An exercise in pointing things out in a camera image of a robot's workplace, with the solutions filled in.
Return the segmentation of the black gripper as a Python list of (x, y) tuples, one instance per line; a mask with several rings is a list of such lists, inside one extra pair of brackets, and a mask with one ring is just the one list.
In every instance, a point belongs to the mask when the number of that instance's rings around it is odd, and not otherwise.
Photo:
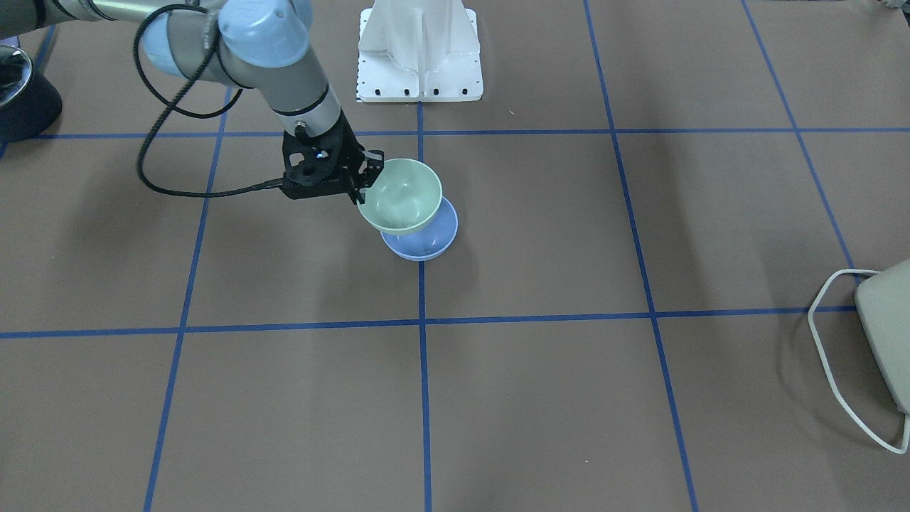
[(385, 152), (364, 149), (355, 138), (344, 111), (330, 130), (313, 142), (316, 175), (345, 171), (346, 194), (355, 206), (366, 203), (366, 191), (384, 171)]

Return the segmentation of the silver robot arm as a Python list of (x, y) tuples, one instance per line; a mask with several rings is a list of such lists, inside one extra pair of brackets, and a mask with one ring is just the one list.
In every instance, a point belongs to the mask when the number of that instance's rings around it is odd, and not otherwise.
[[(156, 99), (163, 112), (146, 134), (136, 174), (151, 191), (168, 196), (221, 198), (279, 189), (290, 200), (343, 194), (356, 205), (383, 171), (384, 154), (355, 138), (310, 43), (309, 1), (4, 1), (2, 36), (13, 38), (68, 21), (136, 23), (132, 55), (137, 74), (152, 88), (140, 53), (185, 84)], [(159, 187), (145, 161), (165, 121), (199, 81), (220, 83), (238, 95), (259, 90), (284, 130), (282, 177), (251, 186), (193, 193)]]

